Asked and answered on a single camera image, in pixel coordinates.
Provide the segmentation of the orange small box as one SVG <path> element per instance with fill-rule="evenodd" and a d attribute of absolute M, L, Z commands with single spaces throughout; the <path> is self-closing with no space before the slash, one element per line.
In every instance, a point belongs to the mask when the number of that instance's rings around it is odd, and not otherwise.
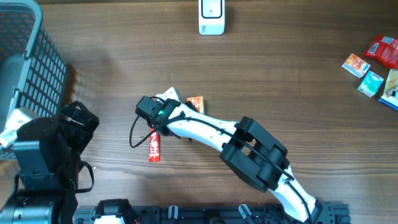
<path fill-rule="evenodd" d="M 371 66 L 357 55 L 350 54 L 350 56 L 342 64 L 342 67 L 354 76 L 362 78 L 365 76 Z"/>
<path fill-rule="evenodd" d="M 205 114 L 205 104 L 204 104 L 204 98 L 202 96 L 188 97 L 187 101 L 191 102 L 199 113 Z"/>

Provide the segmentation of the red stick sachet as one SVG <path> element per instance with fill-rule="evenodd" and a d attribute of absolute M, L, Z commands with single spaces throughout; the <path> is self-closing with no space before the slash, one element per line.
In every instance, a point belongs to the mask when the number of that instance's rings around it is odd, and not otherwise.
<path fill-rule="evenodd" d="M 160 161 L 160 136 L 157 132 L 153 132 L 150 136 L 149 144 L 149 162 Z"/>

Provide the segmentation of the teal small box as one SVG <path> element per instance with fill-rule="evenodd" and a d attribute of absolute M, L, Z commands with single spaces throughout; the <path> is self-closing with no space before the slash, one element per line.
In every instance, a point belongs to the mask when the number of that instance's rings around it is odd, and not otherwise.
<path fill-rule="evenodd" d="M 357 90 L 372 98 L 377 93 L 383 81 L 384 79 L 378 74 L 368 71 Z"/>

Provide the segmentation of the white cream snack bag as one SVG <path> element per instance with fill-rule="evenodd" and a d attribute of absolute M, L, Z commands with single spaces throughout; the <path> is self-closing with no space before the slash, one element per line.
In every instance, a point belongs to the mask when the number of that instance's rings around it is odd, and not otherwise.
<path fill-rule="evenodd" d="M 390 69 L 386 80 L 386 85 L 379 102 L 397 111 L 397 69 Z"/>

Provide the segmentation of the red candy bag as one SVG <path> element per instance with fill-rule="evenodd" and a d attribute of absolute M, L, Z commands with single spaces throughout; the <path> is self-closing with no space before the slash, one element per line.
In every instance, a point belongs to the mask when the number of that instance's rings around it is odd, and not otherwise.
<path fill-rule="evenodd" d="M 397 38 L 377 35 L 364 56 L 376 59 L 388 69 L 397 70 Z"/>

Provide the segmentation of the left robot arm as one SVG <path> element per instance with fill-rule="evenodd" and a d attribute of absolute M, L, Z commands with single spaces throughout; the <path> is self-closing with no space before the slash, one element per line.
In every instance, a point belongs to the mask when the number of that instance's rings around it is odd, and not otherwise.
<path fill-rule="evenodd" d="M 81 159 L 100 121 L 83 103 L 63 107 L 65 119 L 41 117 L 24 123 L 12 145 L 20 171 L 1 209 L 1 223 L 82 223 L 76 212 L 78 176 L 92 166 Z"/>

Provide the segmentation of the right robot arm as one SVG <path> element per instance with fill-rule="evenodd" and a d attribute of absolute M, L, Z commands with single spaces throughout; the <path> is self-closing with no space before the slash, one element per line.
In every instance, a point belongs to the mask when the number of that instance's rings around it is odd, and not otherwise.
<path fill-rule="evenodd" d="M 257 121 L 247 116 L 239 122 L 222 121 L 199 113 L 190 102 L 158 96 L 143 96 L 136 114 L 153 132 L 194 139 L 216 149 L 242 181 L 258 191 L 270 191 L 288 217 L 316 222 L 318 201 L 294 177 L 286 147 Z"/>

